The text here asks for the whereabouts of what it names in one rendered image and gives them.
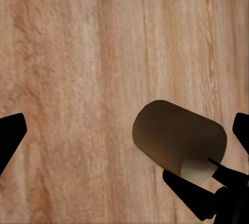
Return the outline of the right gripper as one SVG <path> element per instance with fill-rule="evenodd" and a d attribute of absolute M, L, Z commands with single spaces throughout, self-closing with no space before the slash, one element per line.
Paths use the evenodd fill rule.
<path fill-rule="evenodd" d="M 249 175 L 227 168 L 218 168 L 212 176 L 224 186 L 215 194 L 167 170 L 164 182 L 200 219 L 212 219 L 214 224 L 249 224 Z"/>

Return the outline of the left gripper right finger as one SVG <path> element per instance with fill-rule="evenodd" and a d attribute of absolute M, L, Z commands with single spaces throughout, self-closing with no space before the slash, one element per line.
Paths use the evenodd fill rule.
<path fill-rule="evenodd" d="M 232 130 L 249 155 L 249 115 L 238 112 Z"/>

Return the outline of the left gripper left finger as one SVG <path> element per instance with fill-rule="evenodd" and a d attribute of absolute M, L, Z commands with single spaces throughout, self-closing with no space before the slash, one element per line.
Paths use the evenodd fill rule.
<path fill-rule="evenodd" d="M 23 113 L 0 118 L 0 175 L 27 132 Z"/>

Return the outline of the pillar candle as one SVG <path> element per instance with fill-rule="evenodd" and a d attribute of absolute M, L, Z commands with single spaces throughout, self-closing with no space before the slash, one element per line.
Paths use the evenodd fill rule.
<path fill-rule="evenodd" d="M 137 115 L 132 138 L 155 163 L 197 186 L 220 167 L 227 148 L 221 124 L 166 100 L 147 104 Z"/>

